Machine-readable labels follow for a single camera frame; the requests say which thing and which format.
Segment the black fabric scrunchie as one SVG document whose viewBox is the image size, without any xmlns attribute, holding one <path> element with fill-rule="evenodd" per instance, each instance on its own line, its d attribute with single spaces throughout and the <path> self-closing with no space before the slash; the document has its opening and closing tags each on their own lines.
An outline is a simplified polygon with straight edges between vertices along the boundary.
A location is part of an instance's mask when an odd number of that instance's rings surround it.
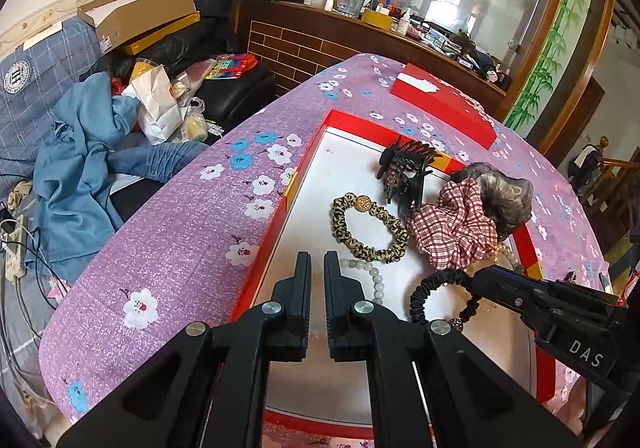
<svg viewBox="0 0 640 448">
<path fill-rule="evenodd" d="M 463 331 L 464 325 L 477 314 L 482 297 L 473 290 L 472 277 L 461 269 L 436 270 L 428 277 L 421 280 L 416 290 L 410 295 L 409 317 L 413 324 L 427 325 L 424 306 L 427 298 L 436 290 L 446 284 L 453 284 L 463 287 L 470 295 L 469 301 L 459 312 L 456 318 L 449 320 L 451 327 L 459 332 Z"/>
</svg>

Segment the red plaid scrunchie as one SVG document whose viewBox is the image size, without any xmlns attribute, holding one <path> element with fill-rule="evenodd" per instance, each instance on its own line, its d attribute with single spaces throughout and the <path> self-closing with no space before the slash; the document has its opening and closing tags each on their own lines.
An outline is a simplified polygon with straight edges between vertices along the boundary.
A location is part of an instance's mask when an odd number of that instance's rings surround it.
<svg viewBox="0 0 640 448">
<path fill-rule="evenodd" d="M 468 268 L 497 246 L 497 227 L 484 213 L 481 194 L 474 179 L 448 181 L 435 204 L 408 217 L 416 248 L 435 270 Z"/>
</svg>

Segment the red tray box white inside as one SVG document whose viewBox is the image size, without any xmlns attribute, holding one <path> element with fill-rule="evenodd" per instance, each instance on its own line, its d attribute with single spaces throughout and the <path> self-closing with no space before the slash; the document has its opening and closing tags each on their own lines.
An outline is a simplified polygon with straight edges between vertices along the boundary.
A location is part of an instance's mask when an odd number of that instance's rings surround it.
<svg viewBox="0 0 640 448">
<path fill-rule="evenodd" d="M 372 439 L 370 400 L 363 362 L 334 364 L 326 337 L 323 256 L 329 249 L 349 258 L 333 238 L 330 208 L 346 192 L 382 205 L 376 180 L 386 145 L 406 136 L 345 112 L 331 110 L 312 134 L 303 160 L 274 211 L 231 319 L 267 301 L 277 281 L 292 275 L 298 252 L 311 256 L 310 332 L 299 364 L 271 364 L 265 421 L 314 437 Z M 383 277 L 383 304 L 408 320 L 409 295 L 433 269 L 413 246 L 399 263 L 375 264 Z M 555 392 L 554 361 L 541 353 L 514 312 L 484 301 L 463 333 L 538 402 Z"/>
</svg>

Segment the wooden stair railing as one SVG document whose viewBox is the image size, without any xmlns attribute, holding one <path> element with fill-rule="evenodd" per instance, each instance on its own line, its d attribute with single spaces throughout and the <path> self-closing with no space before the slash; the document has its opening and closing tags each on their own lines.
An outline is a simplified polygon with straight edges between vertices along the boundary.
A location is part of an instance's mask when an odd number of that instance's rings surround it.
<svg viewBox="0 0 640 448">
<path fill-rule="evenodd" d="M 626 161 L 603 159 L 598 174 L 579 194 L 579 202 L 598 242 L 605 247 L 629 229 L 629 189 L 639 174 L 639 148 Z"/>
</svg>

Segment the purple floral tablecloth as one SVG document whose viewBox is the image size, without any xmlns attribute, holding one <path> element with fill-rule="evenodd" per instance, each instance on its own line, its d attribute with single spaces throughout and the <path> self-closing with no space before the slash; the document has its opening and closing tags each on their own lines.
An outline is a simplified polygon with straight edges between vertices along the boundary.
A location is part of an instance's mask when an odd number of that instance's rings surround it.
<svg viewBox="0 0 640 448">
<path fill-rule="evenodd" d="M 608 271 L 570 185 L 512 130 L 490 147 L 394 96 L 405 67 L 358 54 L 322 70 L 198 156 L 128 220 L 73 284 L 44 331 L 40 369 L 70 422 L 85 416 L 190 321 L 226 321 L 304 153 L 329 111 L 486 161 L 535 188 L 527 230 L 548 279 L 595 289 Z"/>
</svg>

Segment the black comb hair claw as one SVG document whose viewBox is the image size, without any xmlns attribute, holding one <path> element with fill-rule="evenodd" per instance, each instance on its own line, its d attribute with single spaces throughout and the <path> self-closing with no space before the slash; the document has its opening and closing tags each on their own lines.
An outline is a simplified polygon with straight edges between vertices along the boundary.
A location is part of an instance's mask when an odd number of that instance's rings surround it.
<svg viewBox="0 0 640 448">
<path fill-rule="evenodd" d="M 424 178 L 432 172 L 428 166 L 439 157 L 442 154 L 431 145 L 400 138 L 382 152 L 376 178 L 383 182 L 385 203 L 396 200 L 402 218 L 421 206 Z"/>
</svg>

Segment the white power strip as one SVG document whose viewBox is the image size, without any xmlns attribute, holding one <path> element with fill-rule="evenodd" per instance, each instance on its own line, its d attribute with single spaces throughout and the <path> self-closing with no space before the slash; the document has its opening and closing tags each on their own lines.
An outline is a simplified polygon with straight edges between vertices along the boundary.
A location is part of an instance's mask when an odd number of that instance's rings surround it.
<svg viewBox="0 0 640 448">
<path fill-rule="evenodd" d="M 1 223 L 1 246 L 4 250 L 4 275 L 15 283 L 26 275 L 26 231 L 24 217 L 6 219 Z"/>
</svg>

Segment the red box lid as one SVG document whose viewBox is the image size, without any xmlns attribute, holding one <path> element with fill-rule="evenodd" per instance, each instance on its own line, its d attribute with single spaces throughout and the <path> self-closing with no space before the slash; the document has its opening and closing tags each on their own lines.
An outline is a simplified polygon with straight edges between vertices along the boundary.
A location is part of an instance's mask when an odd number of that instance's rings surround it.
<svg viewBox="0 0 640 448">
<path fill-rule="evenodd" d="M 390 93 L 457 129 L 486 150 L 497 139 L 492 119 L 480 102 L 413 64 L 402 68 Z"/>
</svg>

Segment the blue cloth garment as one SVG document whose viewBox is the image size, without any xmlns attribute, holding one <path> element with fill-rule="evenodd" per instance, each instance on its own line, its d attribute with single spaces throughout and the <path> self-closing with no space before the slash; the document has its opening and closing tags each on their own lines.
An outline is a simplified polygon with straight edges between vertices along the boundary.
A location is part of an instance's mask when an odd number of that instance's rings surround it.
<svg viewBox="0 0 640 448">
<path fill-rule="evenodd" d="M 34 170 L 35 225 L 44 261 L 67 283 L 124 223 L 111 201 L 116 175 L 166 183 L 208 149 L 197 141 L 152 145 L 134 132 L 139 106 L 114 96 L 102 72 L 76 82 L 54 107 Z"/>
</svg>

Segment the white paper bag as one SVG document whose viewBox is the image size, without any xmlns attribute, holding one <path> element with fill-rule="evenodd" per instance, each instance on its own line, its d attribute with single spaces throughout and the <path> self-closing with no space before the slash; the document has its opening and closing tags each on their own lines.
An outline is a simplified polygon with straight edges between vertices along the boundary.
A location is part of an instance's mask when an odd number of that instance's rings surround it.
<svg viewBox="0 0 640 448">
<path fill-rule="evenodd" d="M 184 110 L 170 87 L 166 70 L 159 65 L 134 78 L 122 92 L 140 101 L 138 125 L 152 145 L 167 142 L 183 122 Z"/>
</svg>

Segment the blue plaid jacket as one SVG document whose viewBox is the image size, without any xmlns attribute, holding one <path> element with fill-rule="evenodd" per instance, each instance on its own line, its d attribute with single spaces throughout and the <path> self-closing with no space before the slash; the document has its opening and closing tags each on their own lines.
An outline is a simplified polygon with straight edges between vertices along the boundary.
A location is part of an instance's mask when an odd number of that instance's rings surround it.
<svg viewBox="0 0 640 448">
<path fill-rule="evenodd" d="M 93 28 L 80 18 L 1 61 L 1 196 L 32 177 L 53 108 L 100 57 Z"/>
</svg>

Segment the brown cardboard box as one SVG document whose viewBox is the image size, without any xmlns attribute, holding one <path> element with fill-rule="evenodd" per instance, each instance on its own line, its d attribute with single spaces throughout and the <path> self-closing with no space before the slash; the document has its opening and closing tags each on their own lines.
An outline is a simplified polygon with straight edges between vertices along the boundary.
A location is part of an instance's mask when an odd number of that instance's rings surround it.
<svg viewBox="0 0 640 448">
<path fill-rule="evenodd" d="M 78 18 L 96 32 L 103 56 L 194 14 L 194 0 L 92 0 L 77 8 Z"/>
</svg>

